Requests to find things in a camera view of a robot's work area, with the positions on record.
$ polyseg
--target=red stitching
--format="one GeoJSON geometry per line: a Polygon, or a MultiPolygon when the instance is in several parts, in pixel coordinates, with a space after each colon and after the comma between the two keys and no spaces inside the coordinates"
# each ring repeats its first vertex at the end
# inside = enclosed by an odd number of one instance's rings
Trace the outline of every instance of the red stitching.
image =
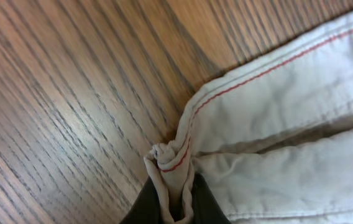
{"type": "MultiPolygon", "coordinates": [[[[320,42],[320,43],[318,43],[318,44],[316,44],[316,45],[314,45],[314,46],[302,51],[301,53],[292,56],[291,58],[285,60],[284,62],[279,63],[278,65],[275,65],[272,68],[270,68],[270,69],[268,69],[268,70],[266,70],[266,71],[264,71],[264,72],[262,72],[262,73],[260,73],[260,74],[258,74],[256,76],[254,76],[254,77],[249,78],[248,80],[245,80],[245,81],[243,81],[241,83],[238,83],[238,84],[236,84],[236,85],[234,85],[234,86],[232,86],[232,87],[230,87],[230,88],[228,88],[226,90],[220,91],[219,93],[215,94],[214,96],[208,98],[208,100],[206,100],[202,105],[199,106],[199,108],[197,108],[197,110],[195,111],[195,113],[193,115],[193,118],[191,120],[190,127],[192,127],[193,121],[195,120],[195,117],[199,113],[199,111],[206,104],[208,104],[211,100],[213,100],[213,99],[215,99],[215,98],[217,98],[217,97],[219,97],[219,96],[221,96],[221,95],[223,95],[223,94],[225,94],[225,93],[227,93],[229,91],[232,91],[232,90],[234,90],[234,89],[236,89],[236,88],[238,88],[238,87],[240,87],[242,85],[245,85],[245,84],[251,82],[252,80],[255,80],[255,79],[260,78],[260,77],[262,77],[262,76],[264,76],[266,74],[269,74],[271,71],[274,71],[274,70],[276,70],[276,69],[278,69],[278,68],[280,68],[280,67],[282,67],[282,66],[284,66],[284,65],[286,65],[286,64],[288,64],[288,63],[290,63],[290,62],[292,62],[292,61],[294,61],[294,60],[296,60],[296,59],[298,59],[298,58],[300,58],[300,57],[302,57],[302,56],[304,56],[304,55],[306,55],[306,54],[308,54],[308,53],[310,53],[310,52],[312,52],[312,51],[314,51],[314,50],[316,50],[316,49],[318,49],[318,48],[320,48],[320,47],[322,47],[324,45],[326,45],[326,44],[329,44],[329,43],[331,43],[331,42],[333,42],[333,41],[335,41],[337,39],[341,39],[341,38],[346,37],[346,36],[351,35],[351,34],[353,34],[353,29],[345,31],[345,32],[343,32],[341,34],[338,34],[338,35],[331,36],[330,38],[328,38],[328,39],[326,39],[326,40],[324,40],[324,41],[322,41],[322,42],[320,42]]],[[[162,172],[171,172],[171,171],[175,170],[179,165],[182,164],[184,158],[186,157],[186,155],[188,153],[189,146],[190,146],[190,137],[189,137],[189,140],[188,140],[188,147],[186,148],[186,151],[185,151],[183,157],[181,158],[181,160],[179,161],[179,163],[175,164],[171,169],[167,169],[167,170],[161,170],[160,169],[160,170],[162,172]]]]}

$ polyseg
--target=white fabric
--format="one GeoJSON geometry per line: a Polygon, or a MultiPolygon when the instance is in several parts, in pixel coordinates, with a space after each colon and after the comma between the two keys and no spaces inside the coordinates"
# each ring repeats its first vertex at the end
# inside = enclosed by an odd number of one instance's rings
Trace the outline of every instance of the white fabric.
{"type": "Polygon", "coordinates": [[[185,217],[177,223],[192,219],[196,171],[234,223],[353,223],[350,118],[353,12],[205,84],[192,97],[176,139],[145,157],[164,222],[174,223],[169,208],[181,197],[185,217]],[[339,121],[340,134],[288,142],[318,127],[338,129],[339,121]]]}

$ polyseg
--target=dark object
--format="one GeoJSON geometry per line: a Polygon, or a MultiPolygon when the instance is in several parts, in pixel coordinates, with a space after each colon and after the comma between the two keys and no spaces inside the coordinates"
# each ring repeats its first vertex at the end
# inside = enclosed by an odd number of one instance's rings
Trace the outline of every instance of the dark object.
{"type": "MultiPolygon", "coordinates": [[[[192,188],[193,211],[195,213],[192,224],[230,224],[215,201],[204,177],[195,175],[192,188]]],[[[150,178],[140,191],[131,210],[120,224],[150,223],[162,224],[160,204],[156,189],[150,178]]]]}

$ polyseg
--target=brown wood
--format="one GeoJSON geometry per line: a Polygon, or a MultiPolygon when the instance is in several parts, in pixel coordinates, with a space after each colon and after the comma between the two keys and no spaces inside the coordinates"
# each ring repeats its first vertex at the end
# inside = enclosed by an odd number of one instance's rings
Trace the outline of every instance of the brown wood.
{"type": "Polygon", "coordinates": [[[353,0],[0,0],[0,223],[118,223],[199,87],[353,0]]]}

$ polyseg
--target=wood grain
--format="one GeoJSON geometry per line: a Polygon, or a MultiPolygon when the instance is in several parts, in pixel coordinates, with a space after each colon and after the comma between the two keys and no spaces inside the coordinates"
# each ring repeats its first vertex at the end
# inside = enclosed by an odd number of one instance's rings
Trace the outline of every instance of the wood grain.
{"type": "Polygon", "coordinates": [[[353,0],[0,0],[0,223],[118,223],[200,86],[353,0]]]}

